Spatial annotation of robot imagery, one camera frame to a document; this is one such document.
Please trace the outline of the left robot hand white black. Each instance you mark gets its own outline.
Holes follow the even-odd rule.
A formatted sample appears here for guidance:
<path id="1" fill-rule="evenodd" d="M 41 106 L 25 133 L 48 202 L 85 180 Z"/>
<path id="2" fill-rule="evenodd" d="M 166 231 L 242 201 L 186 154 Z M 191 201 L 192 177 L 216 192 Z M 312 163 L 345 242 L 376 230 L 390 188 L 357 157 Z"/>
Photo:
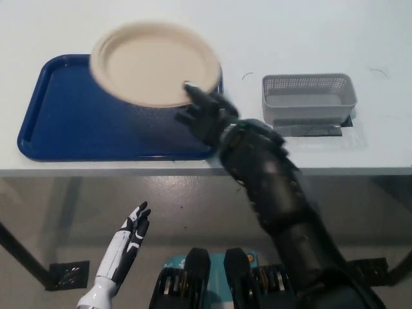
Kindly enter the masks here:
<path id="1" fill-rule="evenodd" d="M 105 277 L 117 286 L 124 282 L 149 228 L 151 209 L 147 209 L 147 205 L 146 201 L 140 204 L 114 234 L 97 270 L 97 277 Z"/>

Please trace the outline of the right robot hand black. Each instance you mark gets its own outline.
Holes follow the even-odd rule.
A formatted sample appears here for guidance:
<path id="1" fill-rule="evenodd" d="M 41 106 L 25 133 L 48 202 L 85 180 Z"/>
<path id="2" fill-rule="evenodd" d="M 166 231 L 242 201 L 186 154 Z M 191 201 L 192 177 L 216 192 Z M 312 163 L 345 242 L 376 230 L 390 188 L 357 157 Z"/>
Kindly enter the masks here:
<path id="1" fill-rule="evenodd" d="M 217 148 L 225 128 L 239 118 L 237 108 L 223 95 L 206 93 L 193 83 L 185 82 L 183 88 L 191 104 L 177 112 L 175 119 L 203 144 Z"/>

